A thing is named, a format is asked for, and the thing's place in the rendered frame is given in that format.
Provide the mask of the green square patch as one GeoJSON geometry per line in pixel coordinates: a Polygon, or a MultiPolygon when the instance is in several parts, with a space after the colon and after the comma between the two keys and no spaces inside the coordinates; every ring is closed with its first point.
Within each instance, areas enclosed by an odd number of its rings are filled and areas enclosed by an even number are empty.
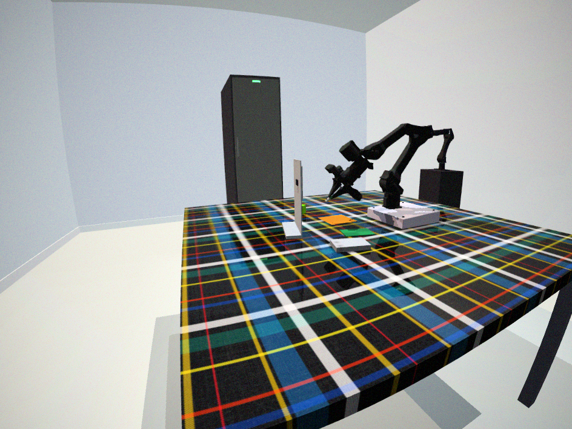
{"type": "Polygon", "coordinates": [[[344,236],[365,236],[365,235],[375,235],[368,228],[361,229],[350,229],[350,230],[340,230],[344,236]]]}

